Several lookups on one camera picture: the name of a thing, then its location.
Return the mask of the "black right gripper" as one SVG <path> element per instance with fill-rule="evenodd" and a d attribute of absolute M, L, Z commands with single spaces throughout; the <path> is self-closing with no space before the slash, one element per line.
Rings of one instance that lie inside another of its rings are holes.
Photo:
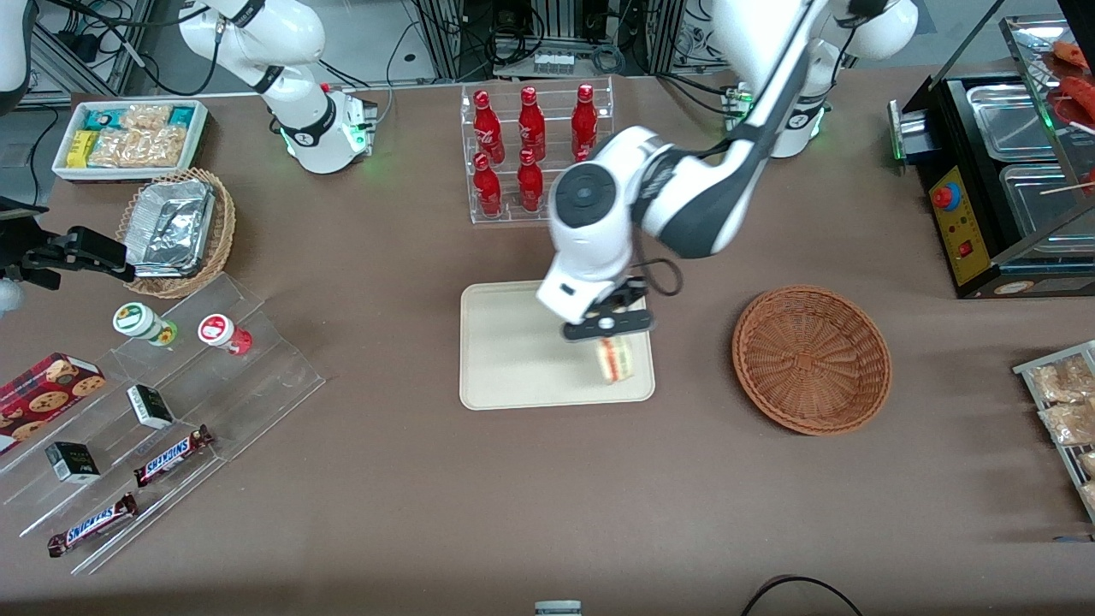
<path fill-rule="evenodd" d="M 124 258 L 127 249 L 120 241 L 87 226 L 71 226 L 67 233 L 51 239 L 55 246 L 38 249 L 1 251 L 1 277 L 16 283 L 31 283 L 43 289 L 59 289 L 62 277 L 51 268 L 65 263 L 66 270 L 90 270 L 112 276 L 122 283 L 132 283 L 134 268 L 122 264 L 92 260 L 92 258 Z"/>

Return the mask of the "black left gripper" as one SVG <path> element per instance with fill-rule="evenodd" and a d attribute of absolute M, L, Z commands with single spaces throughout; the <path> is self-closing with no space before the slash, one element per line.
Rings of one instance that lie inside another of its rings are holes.
<path fill-rule="evenodd" d="M 646 278 L 625 278 L 613 292 L 587 309 L 586 318 L 649 319 L 648 309 L 635 309 L 634 304 L 645 299 L 649 291 Z"/>

